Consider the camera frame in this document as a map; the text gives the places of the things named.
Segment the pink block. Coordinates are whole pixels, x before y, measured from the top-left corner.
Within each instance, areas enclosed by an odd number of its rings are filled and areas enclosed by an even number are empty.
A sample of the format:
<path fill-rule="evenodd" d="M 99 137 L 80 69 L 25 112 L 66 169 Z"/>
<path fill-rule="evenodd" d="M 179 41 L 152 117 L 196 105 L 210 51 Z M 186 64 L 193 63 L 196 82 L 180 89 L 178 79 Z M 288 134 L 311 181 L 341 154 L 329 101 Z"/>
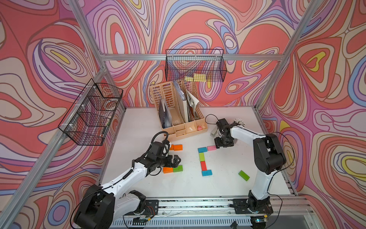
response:
<path fill-rule="evenodd" d="M 214 150 L 217 150 L 217 147 L 216 146 L 208 146 L 207 150 L 208 151 L 214 151 Z"/>

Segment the teal block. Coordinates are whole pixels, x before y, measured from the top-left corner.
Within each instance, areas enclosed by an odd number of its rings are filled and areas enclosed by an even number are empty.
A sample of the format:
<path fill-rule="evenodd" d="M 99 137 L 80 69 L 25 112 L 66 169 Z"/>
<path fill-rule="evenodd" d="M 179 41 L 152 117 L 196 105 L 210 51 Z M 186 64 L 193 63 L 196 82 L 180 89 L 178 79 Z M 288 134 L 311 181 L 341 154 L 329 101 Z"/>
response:
<path fill-rule="evenodd" d="M 205 153 L 208 151 L 207 147 L 203 147 L 203 148 L 198 148 L 197 149 L 199 153 Z"/>
<path fill-rule="evenodd" d="M 213 175 L 213 173 L 212 173 L 211 170 L 204 170 L 204 171 L 202 171 L 202 176 L 203 177 L 212 176 L 212 175 Z"/>

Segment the light green block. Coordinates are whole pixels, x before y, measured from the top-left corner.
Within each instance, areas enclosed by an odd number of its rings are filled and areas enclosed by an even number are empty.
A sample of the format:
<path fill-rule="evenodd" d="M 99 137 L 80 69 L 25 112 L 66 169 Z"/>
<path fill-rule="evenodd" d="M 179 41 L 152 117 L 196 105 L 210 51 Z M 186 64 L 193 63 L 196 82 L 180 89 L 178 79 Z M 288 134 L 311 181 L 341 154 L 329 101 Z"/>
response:
<path fill-rule="evenodd" d="M 199 159 L 200 159 L 200 162 L 204 162 L 205 161 L 205 155 L 204 155 L 204 153 L 199 153 Z"/>

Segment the red block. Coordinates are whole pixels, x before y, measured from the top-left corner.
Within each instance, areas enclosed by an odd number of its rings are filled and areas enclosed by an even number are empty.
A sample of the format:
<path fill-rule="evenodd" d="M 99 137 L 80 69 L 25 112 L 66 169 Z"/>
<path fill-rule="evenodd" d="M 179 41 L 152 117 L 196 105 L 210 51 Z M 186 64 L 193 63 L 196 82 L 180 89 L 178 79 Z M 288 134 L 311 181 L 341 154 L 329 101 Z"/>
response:
<path fill-rule="evenodd" d="M 206 162 L 205 161 L 201 161 L 200 164 L 201 164 L 202 171 L 207 171 Z"/>

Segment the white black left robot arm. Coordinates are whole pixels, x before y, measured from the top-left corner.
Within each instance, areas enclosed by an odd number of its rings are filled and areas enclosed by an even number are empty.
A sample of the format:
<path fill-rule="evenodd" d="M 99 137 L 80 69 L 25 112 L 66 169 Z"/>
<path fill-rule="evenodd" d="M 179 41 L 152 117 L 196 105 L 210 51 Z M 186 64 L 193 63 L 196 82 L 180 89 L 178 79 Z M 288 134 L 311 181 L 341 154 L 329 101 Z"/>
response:
<path fill-rule="evenodd" d="M 152 142 L 132 167 L 101 186 L 90 186 L 80 204 L 73 211 L 72 224 L 81 229 L 107 229 L 128 213 L 153 215 L 155 209 L 146 205 L 146 196 L 131 187 L 151 175 L 156 169 L 176 168 L 181 159 L 169 154 L 168 140 Z"/>

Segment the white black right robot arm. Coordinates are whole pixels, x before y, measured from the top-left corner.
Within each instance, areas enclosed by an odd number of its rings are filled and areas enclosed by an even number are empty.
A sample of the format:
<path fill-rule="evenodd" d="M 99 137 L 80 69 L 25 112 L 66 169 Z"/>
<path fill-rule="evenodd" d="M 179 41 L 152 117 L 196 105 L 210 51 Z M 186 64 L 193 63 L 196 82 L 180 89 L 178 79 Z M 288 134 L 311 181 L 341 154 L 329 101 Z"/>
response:
<path fill-rule="evenodd" d="M 249 197 L 256 201 L 268 199 L 273 176 L 287 162 L 278 137 L 275 134 L 258 134 L 241 127 L 239 123 L 230 124 L 224 118 L 219 119 L 216 126 L 219 133 L 214 140 L 216 147 L 232 147 L 235 140 L 240 140 L 253 148 L 258 171 Z"/>

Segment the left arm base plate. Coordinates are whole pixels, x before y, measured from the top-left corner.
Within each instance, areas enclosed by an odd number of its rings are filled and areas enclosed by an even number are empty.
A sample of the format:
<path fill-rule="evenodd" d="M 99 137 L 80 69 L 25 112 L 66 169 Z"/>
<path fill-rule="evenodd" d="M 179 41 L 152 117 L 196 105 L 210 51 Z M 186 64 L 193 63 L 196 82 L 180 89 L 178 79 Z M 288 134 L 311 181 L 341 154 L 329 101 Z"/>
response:
<path fill-rule="evenodd" d="M 135 215 L 155 216 L 158 214 L 159 200 L 148 199 L 140 201 L 137 209 L 133 212 Z"/>

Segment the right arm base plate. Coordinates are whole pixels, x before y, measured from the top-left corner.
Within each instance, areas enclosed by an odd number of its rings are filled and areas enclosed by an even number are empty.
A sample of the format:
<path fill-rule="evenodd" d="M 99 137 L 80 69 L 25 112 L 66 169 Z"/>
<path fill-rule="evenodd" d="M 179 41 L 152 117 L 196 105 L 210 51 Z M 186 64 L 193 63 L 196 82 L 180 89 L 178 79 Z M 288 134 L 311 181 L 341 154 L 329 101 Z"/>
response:
<path fill-rule="evenodd" d="M 270 203 L 270 197 L 263 200 L 255 198 L 237 198 L 233 199 L 233 203 L 229 207 L 234 208 L 236 214 L 273 214 L 273 208 Z"/>

